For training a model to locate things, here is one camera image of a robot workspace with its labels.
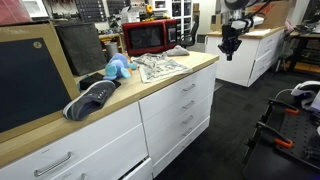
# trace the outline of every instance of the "stuffed animal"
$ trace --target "stuffed animal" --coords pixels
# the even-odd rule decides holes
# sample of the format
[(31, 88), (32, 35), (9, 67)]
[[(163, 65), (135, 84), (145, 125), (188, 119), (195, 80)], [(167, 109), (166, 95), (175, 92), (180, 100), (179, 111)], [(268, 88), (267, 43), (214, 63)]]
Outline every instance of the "stuffed animal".
[(120, 53), (116, 53), (105, 67), (106, 76), (104, 80), (114, 80), (117, 78), (130, 78), (132, 70), (137, 69), (136, 63), (129, 63), (128, 58)]

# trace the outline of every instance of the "floor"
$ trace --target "floor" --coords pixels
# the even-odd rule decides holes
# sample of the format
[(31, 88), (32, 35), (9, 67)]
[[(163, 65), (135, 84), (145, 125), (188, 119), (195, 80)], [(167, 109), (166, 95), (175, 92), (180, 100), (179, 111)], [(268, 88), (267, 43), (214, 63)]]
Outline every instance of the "floor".
[(210, 126), (156, 180), (243, 180), (244, 143), (253, 135), (267, 100), (306, 80), (313, 79), (285, 73), (273, 76), (270, 72), (250, 88), (217, 80), (223, 86), (215, 91)]

